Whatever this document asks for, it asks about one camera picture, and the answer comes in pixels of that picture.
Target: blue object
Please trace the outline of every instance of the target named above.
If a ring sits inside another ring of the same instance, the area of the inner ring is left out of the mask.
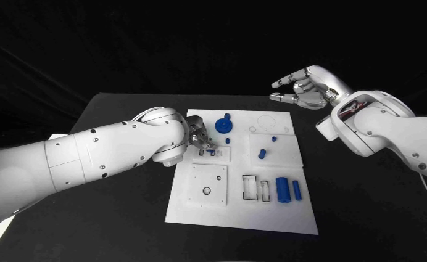
[[[266,149],[262,149],[262,151],[260,151],[260,155],[259,155],[259,158],[260,158],[260,159],[265,159],[265,157],[266,157],[266,153],[267,153]]]
[[[276,178],[276,187],[278,187],[278,201],[279,202],[292,202],[292,193],[289,191],[289,182],[288,178]]]
[[[296,194],[296,200],[304,200],[302,197],[301,197],[301,186],[299,186],[299,182],[298,180],[292,181],[292,184],[293,184],[293,192]]]
[[[224,118],[218,119],[216,123],[216,129],[220,133],[227,134],[231,132],[233,128],[234,128],[234,124],[230,120],[230,114],[226,113]]]

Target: black table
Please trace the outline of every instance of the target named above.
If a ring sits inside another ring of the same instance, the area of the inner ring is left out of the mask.
[[[99,94],[71,133],[148,108],[291,111],[319,236],[165,223],[175,167],[136,169],[50,196],[15,217],[0,261],[426,261],[427,191],[390,150],[360,157],[311,111],[266,96]]]

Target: white board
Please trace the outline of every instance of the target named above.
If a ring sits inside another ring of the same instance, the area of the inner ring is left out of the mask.
[[[216,122],[224,118],[226,113],[231,114],[234,129],[229,134],[221,134],[216,130]],[[229,147],[230,153],[224,153],[224,160],[218,160],[221,157],[216,157],[216,160],[211,161],[200,160],[200,150],[195,146],[190,147],[185,160],[177,166],[166,222],[318,234],[304,162],[289,112],[190,110],[187,115],[200,115],[204,118],[213,142],[218,146]],[[252,160],[252,154],[257,157],[259,151],[265,149],[263,146],[270,144],[270,135],[278,137],[278,141],[276,145],[269,147],[270,152],[263,161],[267,166],[260,166],[260,163]],[[226,138],[231,139],[230,144],[226,143]],[[226,205],[200,206],[188,202],[192,166],[207,164],[227,166]],[[257,176],[259,200],[243,199],[243,175]],[[291,203],[278,201],[278,177],[289,178]],[[295,198],[293,180],[299,180],[302,201]],[[262,181],[269,182],[270,202],[263,202]]]

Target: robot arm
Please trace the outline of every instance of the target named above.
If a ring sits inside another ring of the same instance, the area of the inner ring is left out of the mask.
[[[203,118],[185,119],[159,107],[130,121],[0,150],[0,221],[55,192],[136,168],[151,158],[174,166],[192,144],[217,148]]]
[[[279,88],[293,81],[296,94],[273,93],[270,99],[309,109],[332,104],[331,116],[317,125],[327,139],[340,137],[364,157],[390,148],[406,165],[427,175],[427,118],[416,117],[407,105],[386,92],[354,92],[318,65],[288,75],[272,86]]]

